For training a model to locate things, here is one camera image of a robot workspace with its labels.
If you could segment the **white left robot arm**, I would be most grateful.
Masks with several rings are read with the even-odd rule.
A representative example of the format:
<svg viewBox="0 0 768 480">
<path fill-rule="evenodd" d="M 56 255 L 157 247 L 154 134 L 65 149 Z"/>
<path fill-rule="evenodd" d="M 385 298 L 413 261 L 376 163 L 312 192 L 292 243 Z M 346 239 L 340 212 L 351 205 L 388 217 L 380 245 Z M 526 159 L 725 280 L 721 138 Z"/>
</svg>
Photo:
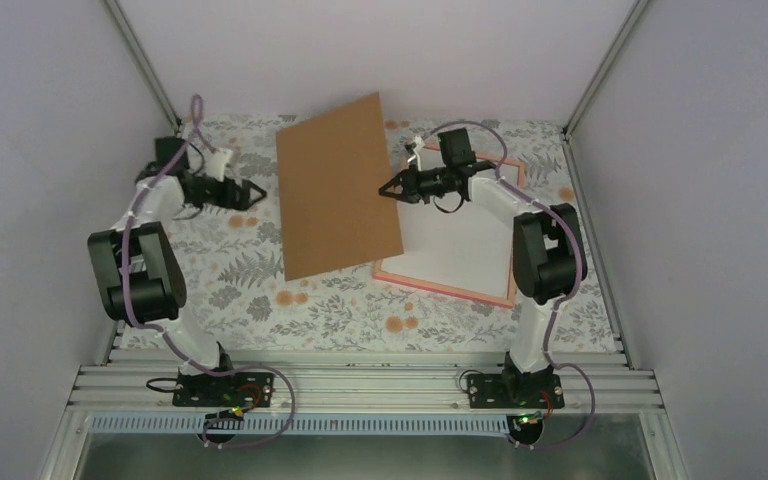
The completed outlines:
<svg viewBox="0 0 768 480">
<path fill-rule="evenodd" d="M 187 206 L 246 211 L 266 191 L 226 174 L 233 149 L 199 152 L 192 169 L 191 143 L 174 136 L 155 141 L 155 158 L 139 173 L 125 214 L 109 229 L 88 237 L 88 253 L 103 309 L 114 321 L 159 336 L 181 360 L 180 374 L 201 375 L 199 392 L 215 405 L 230 402 L 238 377 L 222 345 L 190 318 L 184 273 L 166 227 Z"/>
</svg>

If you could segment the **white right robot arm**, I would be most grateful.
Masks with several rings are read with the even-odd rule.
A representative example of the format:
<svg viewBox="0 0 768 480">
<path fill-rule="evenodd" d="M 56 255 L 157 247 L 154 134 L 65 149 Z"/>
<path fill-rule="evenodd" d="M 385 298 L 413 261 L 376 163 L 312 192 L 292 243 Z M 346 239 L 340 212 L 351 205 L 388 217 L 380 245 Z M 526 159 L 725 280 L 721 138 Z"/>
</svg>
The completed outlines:
<svg viewBox="0 0 768 480">
<path fill-rule="evenodd" d="M 433 168 L 421 163 L 425 138 L 409 140 L 405 167 L 378 193 L 412 205 L 455 194 L 461 204 L 482 208 L 510 229 L 513 280 L 532 305 L 521 311 L 502 368 L 501 391 L 509 404 L 525 407 L 540 393 L 537 376 L 558 366 L 550 352 L 551 334 L 561 305 L 587 276 L 579 215 L 571 203 L 547 205 L 505 179 L 501 161 L 479 159 L 468 125 L 456 121 L 434 130 L 442 163 Z"/>
</svg>

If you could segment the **brown cardboard backing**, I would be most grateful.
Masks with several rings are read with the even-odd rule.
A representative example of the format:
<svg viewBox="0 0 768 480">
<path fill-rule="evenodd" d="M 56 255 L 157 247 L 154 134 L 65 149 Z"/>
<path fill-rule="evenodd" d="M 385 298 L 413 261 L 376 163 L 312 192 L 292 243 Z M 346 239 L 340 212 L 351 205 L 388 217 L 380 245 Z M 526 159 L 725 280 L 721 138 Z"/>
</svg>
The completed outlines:
<svg viewBox="0 0 768 480">
<path fill-rule="evenodd" d="M 278 131 L 276 158 L 286 280 L 403 253 L 378 94 Z"/>
</svg>

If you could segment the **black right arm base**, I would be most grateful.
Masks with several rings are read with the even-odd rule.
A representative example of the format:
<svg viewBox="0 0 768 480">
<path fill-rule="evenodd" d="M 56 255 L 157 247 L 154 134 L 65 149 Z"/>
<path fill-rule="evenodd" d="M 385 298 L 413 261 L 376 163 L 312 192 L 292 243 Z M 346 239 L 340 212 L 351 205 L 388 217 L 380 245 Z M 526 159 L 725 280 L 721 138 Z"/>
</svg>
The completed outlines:
<svg viewBox="0 0 768 480">
<path fill-rule="evenodd" d="M 529 373 L 521 373 L 512 363 L 504 364 L 500 373 L 470 370 L 464 390 L 472 409 L 565 407 L 561 380 L 552 366 Z"/>
</svg>

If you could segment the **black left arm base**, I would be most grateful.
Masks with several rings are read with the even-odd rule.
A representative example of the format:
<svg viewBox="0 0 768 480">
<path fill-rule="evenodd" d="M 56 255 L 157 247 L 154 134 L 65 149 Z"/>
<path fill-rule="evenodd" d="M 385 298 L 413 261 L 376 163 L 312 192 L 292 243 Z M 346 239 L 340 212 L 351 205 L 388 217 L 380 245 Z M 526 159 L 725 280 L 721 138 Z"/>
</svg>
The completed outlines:
<svg viewBox="0 0 768 480">
<path fill-rule="evenodd" d="M 179 375 L 172 405 L 219 409 L 269 407 L 274 383 L 273 373 L 258 370 L 219 377 Z"/>
</svg>

